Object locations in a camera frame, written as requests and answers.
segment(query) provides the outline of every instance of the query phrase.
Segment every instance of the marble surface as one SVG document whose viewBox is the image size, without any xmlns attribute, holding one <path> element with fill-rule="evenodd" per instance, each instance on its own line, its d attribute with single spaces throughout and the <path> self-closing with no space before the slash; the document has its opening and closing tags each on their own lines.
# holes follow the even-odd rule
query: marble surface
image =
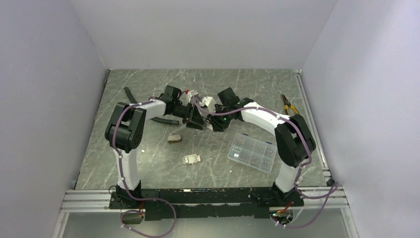
<svg viewBox="0 0 420 238">
<path fill-rule="evenodd" d="M 281 99 L 281 93 L 284 93 L 300 114 L 309 120 L 292 70 L 112 70 L 95 118 L 76 189 L 105 189 L 117 183 L 116 159 L 104 133 L 115 104 L 129 102 L 123 87 L 129 87 L 136 100 L 142 102 L 151 95 L 159 96 L 167 84 L 181 90 L 196 89 L 200 95 L 212 96 L 218 103 L 220 101 L 217 93 L 232 87 L 240 98 L 252 98 L 261 106 L 279 113 L 284 113 Z M 182 97 L 182 100 L 185 103 L 186 97 Z M 164 118 L 180 120 L 172 116 Z M 269 132 L 237 120 L 233 120 L 225 132 L 147 121 L 137 151 L 137 167 L 142 187 L 271 186 L 280 170 L 278 154 L 270 174 L 234 162 L 227 158 L 227 154 L 236 133 L 246 133 L 253 138 L 275 144 L 275 138 Z M 180 134 L 182 142 L 168 144 L 167 137 L 174 134 Z M 188 166 L 183 164 L 182 157 L 189 154 L 199 154 L 201 162 Z M 303 171 L 300 186 L 325 185 L 318 151 L 313 153 L 313 158 L 313 163 Z"/>
</svg>

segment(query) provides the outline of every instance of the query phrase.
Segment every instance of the white wall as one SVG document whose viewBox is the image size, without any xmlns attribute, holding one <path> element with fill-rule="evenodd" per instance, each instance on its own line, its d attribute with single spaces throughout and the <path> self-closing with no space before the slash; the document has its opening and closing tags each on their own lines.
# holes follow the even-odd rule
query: white wall
<svg viewBox="0 0 420 238">
<path fill-rule="evenodd" d="M 420 3 L 340 0 L 303 67 L 360 236 L 419 237 Z"/>
<path fill-rule="evenodd" d="M 71 0 L 107 68 L 302 68 L 337 0 Z"/>
<path fill-rule="evenodd" d="M 67 0 L 0 1 L 0 237 L 51 237 L 105 68 Z"/>
</svg>

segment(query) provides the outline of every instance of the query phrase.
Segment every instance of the yellow handle pliers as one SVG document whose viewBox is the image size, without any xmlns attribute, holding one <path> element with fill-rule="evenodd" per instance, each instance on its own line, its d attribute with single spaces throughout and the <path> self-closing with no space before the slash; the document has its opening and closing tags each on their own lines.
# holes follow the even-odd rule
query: yellow handle pliers
<svg viewBox="0 0 420 238">
<path fill-rule="evenodd" d="M 283 99 L 284 102 L 284 108 L 286 109 L 286 114 L 289 114 L 289 107 L 295 112 L 295 114 L 299 114 L 298 110 L 295 108 L 295 106 L 293 106 L 289 100 L 286 98 L 286 96 L 284 94 L 281 94 L 281 98 Z"/>
</svg>

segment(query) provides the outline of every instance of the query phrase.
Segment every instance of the purple cable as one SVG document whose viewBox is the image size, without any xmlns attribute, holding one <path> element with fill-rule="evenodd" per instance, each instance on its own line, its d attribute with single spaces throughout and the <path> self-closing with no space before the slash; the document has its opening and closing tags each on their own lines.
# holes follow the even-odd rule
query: purple cable
<svg viewBox="0 0 420 238">
<path fill-rule="evenodd" d="M 137 201 L 148 201 L 148 200 L 157 200 L 157 201 L 162 201 L 162 202 L 167 203 L 167 204 L 170 206 L 170 208 L 172 209 L 172 211 L 173 211 L 173 223 L 172 223 L 172 227 L 171 227 L 171 228 L 170 228 L 170 229 L 169 229 L 166 233 L 164 233 L 164 234 L 162 234 L 162 235 L 159 235 L 159 236 L 151 236 L 151 235 L 144 234 L 144 233 L 142 233 L 142 232 L 140 232 L 140 231 L 138 231 L 138 230 L 136 230 L 136 229 L 133 229 L 133 228 L 129 227 L 128 225 L 124 224 L 124 222 L 123 222 L 122 218 L 123 218 L 123 216 L 124 216 L 125 214 L 127 214 L 127 213 L 131 213 L 131 212 L 136 212 L 136 213 L 139 213 L 139 214 L 142 214 L 142 213 L 143 213 L 143 212 L 140 212 L 140 211 L 137 211 L 137 210 L 129 210 L 129 211 L 126 211 L 126 212 L 124 212 L 124 213 L 122 213 L 122 214 L 121 214 L 120 221 L 121 221 L 122 226 L 123 226 L 123 227 L 125 227 L 125 228 L 127 228 L 127 229 L 129 229 L 129 230 L 131 230 L 131 231 L 133 231 L 133 232 L 135 232 L 135 233 L 137 233 L 137 234 L 139 234 L 139 235 L 142 235 L 142 236 L 144 236 L 144 237 L 148 237 L 148 238 L 162 238 L 162 237 L 164 237 L 164 236 L 168 235 L 168 234 L 169 234 L 169 233 L 170 233 L 170 232 L 174 229 L 174 227 L 175 227 L 175 223 L 176 223 L 176 211 L 175 211 L 175 208 L 173 207 L 173 205 L 172 205 L 170 202 L 166 201 L 165 199 L 158 198 L 158 197 L 151 197 L 151 198 L 137 198 L 137 197 L 134 197 L 134 196 L 130 193 L 130 191 L 129 191 L 129 189 L 128 189 L 128 186 L 127 186 L 127 183 L 125 182 L 125 177 L 124 177 L 124 173 L 123 173 L 123 170 L 122 170 L 122 153 L 121 153 L 121 151 L 120 151 L 120 150 L 118 150 L 118 149 L 117 149 L 117 146 L 116 146 L 116 144 L 115 144 L 115 141 L 116 141 L 116 135 L 117 135 L 117 132 L 118 132 L 118 128 L 119 128 L 119 126 L 120 126 L 120 124 L 121 124 L 122 118 L 123 118 L 123 117 L 124 117 L 124 115 L 127 113 L 127 111 L 128 111 L 128 110 L 130 110 L 130 109 L 131 109 L 131 108 L 133 108 L 133 107 L 138 107 L 138 106 L 140 106 L 140 105 L 147 105 L 147 104 L 150 104 L 150 103 L 152 103 L 152 102 L 153 102 L 153 101 L 147 101 L 147 102 L 144 102 L 144 103 L 131 104 L 131 105 L 129 105 L 128 107 L 126 107 L 126 108 L 122 111 L 122 113 L 121 113 L 120 117 L 118 118 L 117 124 L 115 125 L 114 135 L 112 136 L 112 147 L 114 148 L 114 150 L 115 150 L 115 151 L 117 152 L 117 154 L 119 155 L 119 159 L 118 159 L 119 172 L 120 172 L 120 174 L 121 174 L 122 183 L 124 184 L 124 188 L 125 188 L 125 191 L 127 191 L 128 196 L 129 196 L 129 197 L 131 197 L 131 199 L 133 199 L 133 200 L 137 200 Z"/>
<path fill-rule="evenodd" d="M 264 111 L 264 112 L 267 112 L 267 113 L 269 113 L 269 114 L 271 114 L 271 115 L 273 115 L 274 117 L 276 117 L 277 118 L 277 113 L 275 113 L 275 112 L 273 112 L 272 110 L 270 110 L 270 109 L 267 109 L 267 108 L 263 108 L 263 107 L 243 107 L 243 108 L 239 108 L 239 109 L 236 109 L 236 110 L 232 110 L 232 111 L 229 111 L 229 112 L 226 112 L 226 113 L 212 113 L 212 112 L 210 112 L 210 111 L 208 111 L 208 110 L 205 110 L 205 109 L 203 109 L 201 106 L 200 106 L 200 104 L 197 102 L 197 100 L 195 100 L 195 98 L 198 98 L 199 100 L 200 100 L 200 102 L 201 102 L 201 98 L 198 96 L 198 95 L 194 95 L 193 96 L 193 98 L 194 98 L 194 105 L 200 110 L 200 111 L 202 111 L 202 112 L 205 112 L 205 113 L 207 113 L 207 114 L 210 114 L 210 115 L 212 115 L 212 116 L 227 116 L 227 115 L 230 115 L 230 114 L 233 114 L 233 113 L 237 113 L 237 112 L 240 112 L 240 111 L 242 111 L 242 110 L 248 110 L 248 109 L 256 109 L 256 110 L 261 110 L 261 111 Z M 295 188 L 295 190 L 301 195 L 301 196 L 303 196 L 303 197 L 305 197 L 305 198 L 308 198 L 308 199 L 320 199 L 320 198 L 324 198 L 325 197 L 325 201 L 324 201 L 324 203 L 323 203 L 323 205 L 321 206 L 321 208 L 320 208 L 320 210 L 318 211 L 318 213 L 315 215 L 315 217 L 314 217 L 314 219 L 312 219 L 311 221 L 309 221 L 308 223 L 306 223 L 306 224 L 304 224 L 304 225 L 301 225 L 301 226 L 296 226 L 296 227 L 290 227 L 291 229 L 296 229 L 296 228 L 304 228 L 304 227 L 307 227 L 307 226 L 309 226 L 310 224 L 312 224 L 317 218 L 318 218 L 318 216 L 321 214 L 321 212 L 323 211 L 323 209 L 324 209 L 324 207 L 325 207 L 325 205 L 326 205 L 326 202 L 327 202 L 327 200 L 328 200 L 328 198 L 329 198 L 329 196 L 333 193 L 333 192 L 335 192 L 337 189 L 338 189 L 338 186 L 339 186 L 339 184 L 336 182 L 335 184 L 333 184 L 333 186 L 330 188 L 330 190 L 328 191 L 328 193 L 326 193 L 326 194 L 324 194 L 324 195 L 321 195 L 321 196 L 314 196 L 314 197 L 310 197 L 310 196 L 307 196 L 307 195 L 305 195 L 305 194 L 303 194 L 302 193 L 302 191 L 300 191 L 299 189 L 298 189 L 298 186 L 297 186 L 297 181 L 299 180 L 299 177 L 300 177 L 300 175 L 301 175 L 301 172 L 302 172 L 302 167 L 303 166 L 306 166 L 306 165 L 309 165 L 311 162 L 312 162 L 312 155 L 311 155 L 311 153 L 310 153 L 310 151 L 309 151 L 309 147 L 308 147 L 308 145 L 306 144 L 306 142 L 305 142 L 305 138 L 303 137 L 303 135 L 302 135 L 302 133 L 300 132 L 300 130 L 299 130 L 299 128 L 293 123 L 293 122 L 291 122 L 290 120 L 288 120 L 288 119 L 286 119 L 286 118 L 283 118 L 283 117 L 278 117 L 278 119 L 280 119 L 280 120 L 282 120 L 282 121 L 284 121 L 284 122 L 286 122 L 286 123 L 288 123 L 288 124 L 290 124 L 294 129 L 295 129 L 295 131 L 296 131 L 296 133 L 298 134 L 298 136 L 299 136 L 299 138 L 300 138 L 300 140 L 302 141 L 302 144 L 303 144 L 303 147 L 305 148 L 305 151 L 306 151 L 306 153 L 307 153 L 307 155 L 308 155 L 308 158 L 309 158 L 309 160 L 306 162 L 306 163 L 303 163 L 303 164 L 301 164 L 300 166 L 299 166 L 299 169 L 298 169 L 298 172 L 296 173 L 296 177 L 295 177 L 295 181 L 294 181 L 294 188 Z"/>
<path fill-rule="evenodd" d="M 305 228 L 305 227 L 309 226 L 310 224 L 312 224 L 321 215 L 321 212 L 324 210 L 324 207 L 327 204 L 328 198 L 329 198 L 329 196 L 325 197 L 324 203 L 322 204 L 321 208 L 318 210 L 318 212 L 316 213 L 316 215 L 312 218 L 312 220 L 310 220 L 306 224 L 303 224 L 303 225 L 300 225 L 300 226 L 285 226 L 284 228 L 288 228 L 288 229 L 300 229 L 300 228 Z"/>
</svg>

